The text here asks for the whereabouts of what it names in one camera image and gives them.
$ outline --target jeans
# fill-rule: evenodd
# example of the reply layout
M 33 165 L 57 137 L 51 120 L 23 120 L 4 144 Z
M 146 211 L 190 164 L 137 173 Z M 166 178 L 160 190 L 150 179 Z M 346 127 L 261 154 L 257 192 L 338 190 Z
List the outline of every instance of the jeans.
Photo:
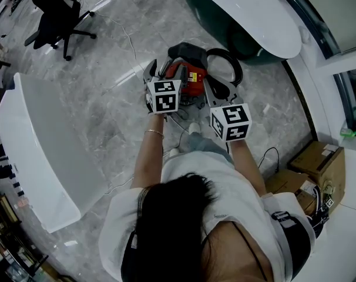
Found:
M 189 148 L 191 152 L 200 151 L 218 153 L 224 156 L 228 162 L 234 165 L 233 159 L 226 152 L 226 150 L 215 144 L 211 139 L 204 138 L 199 133 L 192 133 L 189 135 Z

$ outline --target curved white desk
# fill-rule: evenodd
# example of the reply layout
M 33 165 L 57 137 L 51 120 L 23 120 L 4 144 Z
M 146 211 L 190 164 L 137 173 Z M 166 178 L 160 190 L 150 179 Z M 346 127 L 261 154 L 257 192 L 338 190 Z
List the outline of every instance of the curved white desk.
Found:
M 297 25 L 278 0 L 212 0 L 271 54 L 297 56 L 301 36 Z
M 0 136 L 9 163 L 42 227 L 78 221 L 108 184 L 75 133 L 52 82 L 17 73 L 0 104 Z

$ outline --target marble floor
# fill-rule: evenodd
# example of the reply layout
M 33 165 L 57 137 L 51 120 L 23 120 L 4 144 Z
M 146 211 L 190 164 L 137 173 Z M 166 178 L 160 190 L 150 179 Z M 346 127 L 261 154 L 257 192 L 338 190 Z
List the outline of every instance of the marble floor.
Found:
M 100 1 L 83 0 L 82 11 L 93 9 Z M 72 36 L 69 55 L 73 58 L 67 62 L 62 57 L 62 42 L 56 51 L 48 46 L 39 50 L 33 50 L 32 45 L 24 47 L 24 40 L 37 30 L 41 15 L 32 0 L 23 0 L 12 16 L 6 11 L 0 17 L 0 34 L 9 33 L 2 43 L 9 48 L 6 57 L 12 64 L 5 79 L 22 72 L 53 82 L 84 147 L 109 181 L 110 189 L 123 185 L 132 178 L 147 123 L 143 69 L 154 58 L 161 64 L 168 47 L 181 41 L 207 49 L 221 46 L 197 23 L 185 0 L 110 0 L 78 28 L 96 33 L 97 39 Z M 244 78 L 238 91 L 248 103 L 253 120 L 247 143 L 256 160 L 275 146 L 284 167 L 311 139 L 300 100 L 282 64 L 241 65 Z M 229 64 L 221 59 L 210 60 L 210 73 L 233 76 Z M 204 134 L 214 138 L 207 111 L 190 108 L 187 120 L 174 118 L 183 128 L 192 121 L 199 122 Z M 178 145 L 181 132 L 169 119 L 165 152 Z M 181 147 L 186 148 L 186 135 Z M 261 167 L 265 177 L 273 172 L 276 160 L 274 152 L 267 154 Z M 111 198 L 129 184 L 105 195 L 77 223 L 52 234 L 42 229 L 29 206 L 16 212 L 31 239 L 50 255 L 49 261 L 59 271 L 82 282 L 114 281 L 102 268 L 97 242 Z M 0 188 L 12 204 L 17 202 L 9 180 L 0 181 Z M 67 246 L 69 241 L 76 244 Z

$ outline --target black office chair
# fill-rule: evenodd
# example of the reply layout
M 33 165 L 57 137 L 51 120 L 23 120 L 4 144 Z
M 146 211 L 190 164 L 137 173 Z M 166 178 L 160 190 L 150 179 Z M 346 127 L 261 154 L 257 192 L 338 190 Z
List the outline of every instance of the black office chair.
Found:
M 34 42 L 34 49 L 39 49 L 45 44 L 50 44 L 53 49 L 58 48 L 56 43 L 63 39 L 65 41 L 63 57 L 70 61 L 67 55 L 69 38 L 73 34 L 87 35 L 96 38 L 94 33 L 75 30 L 74 28 L 86 17 L 94 16 L 94 12 L 85 12 L 80 15 L 80 3 L 77 0 L 32 0 L 33 3 L 43 11 L 38 30 L 24 43 L 25 46 Z

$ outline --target white sneaker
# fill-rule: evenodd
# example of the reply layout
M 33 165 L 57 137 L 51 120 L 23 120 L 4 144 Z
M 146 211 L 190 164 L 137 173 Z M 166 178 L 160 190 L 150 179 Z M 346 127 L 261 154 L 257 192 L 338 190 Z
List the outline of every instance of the white sneaker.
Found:
M 179 155 L 180 151 L 178 148 L 173 148 L 170 152 L 169 152 L 169 157 L 174 157 L 176 155 Z
M 198 133 L 198 134 L 201 133 L 200 125 L 196 122 L 191 123 L 189 126 L 189 135 L 192 133 Z

